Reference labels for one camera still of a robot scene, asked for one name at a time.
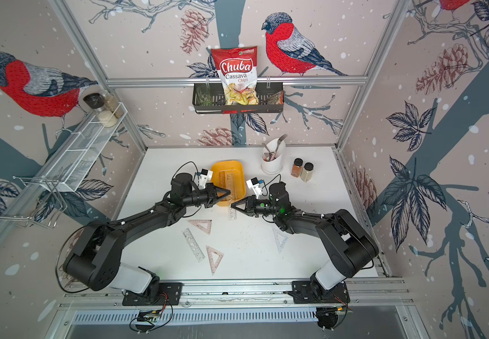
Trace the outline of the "clear grey stencil ruler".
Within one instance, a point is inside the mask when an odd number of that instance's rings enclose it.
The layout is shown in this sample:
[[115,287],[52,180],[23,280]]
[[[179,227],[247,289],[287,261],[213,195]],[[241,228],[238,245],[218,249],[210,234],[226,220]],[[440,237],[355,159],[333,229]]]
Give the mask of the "clear grey stencil ruler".
[[[231,190],[231,200],[230,200],[230,205],[231,205],[231,203],[235,202],[235,198],[236,198],[234,174],[232,171],[226,172],[226,188]],[[229,220],[236,220],[237,212],[232,210],[230,205],[228,206]]]

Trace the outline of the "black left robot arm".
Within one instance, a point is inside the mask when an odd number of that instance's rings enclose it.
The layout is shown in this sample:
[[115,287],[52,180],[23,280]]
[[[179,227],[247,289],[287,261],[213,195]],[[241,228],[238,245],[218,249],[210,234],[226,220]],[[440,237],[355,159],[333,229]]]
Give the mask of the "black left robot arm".
[[120,270],[123,249],[150,232],[171,226],[190,206],[211,208],[230,190],[205,184],[200,189],[189,173],[171,180],[171,190],[151,208],[109,223],[90,222],[68,254],[63,271],[93,291],[107,288]]

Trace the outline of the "pink straight stencil ruler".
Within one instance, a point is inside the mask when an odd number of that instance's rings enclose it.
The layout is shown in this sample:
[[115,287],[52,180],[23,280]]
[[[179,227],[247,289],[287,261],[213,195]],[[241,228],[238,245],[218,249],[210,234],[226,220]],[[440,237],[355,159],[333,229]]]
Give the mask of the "pink straight stencil ruler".
[[226,189],[226,172],[225,171],[219,171],[219,180],[216,186]]

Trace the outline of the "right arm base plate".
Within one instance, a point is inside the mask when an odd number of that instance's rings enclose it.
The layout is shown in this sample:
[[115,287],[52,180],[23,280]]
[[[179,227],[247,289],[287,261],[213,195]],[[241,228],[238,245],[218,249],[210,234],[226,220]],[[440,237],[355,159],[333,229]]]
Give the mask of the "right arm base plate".
[[346,282],[340,282],[331,289],[324,289],[315,278],[293,281],[291,290],[285,292],[295,304],[349,304],[350,297]]

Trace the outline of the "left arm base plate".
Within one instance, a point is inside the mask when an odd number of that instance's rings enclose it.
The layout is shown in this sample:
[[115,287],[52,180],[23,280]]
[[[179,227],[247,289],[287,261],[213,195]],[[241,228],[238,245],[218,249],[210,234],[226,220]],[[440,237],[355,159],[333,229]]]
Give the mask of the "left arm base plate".
[[126,290],[123,297],[125,307],[163,306],[164,304],[179,305],[182,288],[181,282],[161,282],[160,277],[150,271],[147,272],[151,278],[146,289],[142,293]]

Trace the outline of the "clear triangle ruler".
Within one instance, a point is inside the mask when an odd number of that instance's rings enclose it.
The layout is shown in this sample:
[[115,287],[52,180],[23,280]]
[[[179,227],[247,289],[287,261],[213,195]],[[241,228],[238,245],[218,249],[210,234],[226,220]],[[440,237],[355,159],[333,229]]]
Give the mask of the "clear triangle ruler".
[[281,254],[288,241],[288,235],[285,232],[280,231],[277,227],[273,227],[272,230],[274,233],[277,251],[279,254]]

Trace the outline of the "yellow plastic storage box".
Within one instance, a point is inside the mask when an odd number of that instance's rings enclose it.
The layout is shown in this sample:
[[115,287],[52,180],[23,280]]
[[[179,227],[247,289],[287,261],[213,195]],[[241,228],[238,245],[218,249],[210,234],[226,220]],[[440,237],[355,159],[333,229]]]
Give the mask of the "yellow plastic storage box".
[[229,207],[231,203],[239,201],[246,196],[243,164],[236,160],[217,162],[211,167],[213,176],[211,182],[220,188],[230,190],[228,197],[218,202],[220,207]]

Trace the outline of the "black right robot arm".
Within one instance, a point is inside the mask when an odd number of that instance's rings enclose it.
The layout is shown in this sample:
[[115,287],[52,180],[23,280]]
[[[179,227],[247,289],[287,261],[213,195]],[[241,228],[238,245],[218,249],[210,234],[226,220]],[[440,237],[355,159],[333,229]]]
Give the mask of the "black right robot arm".
[[311,276],[309,290],[316,298],[354,277],[379,255],[377,243],[348,210],[305,212],[292,205],[284,182],[270,186],[268,199],[248,196],[232,203],[231,208],[250,217],[271,216],[283,232],[306,234],[322,241],[329,261]]

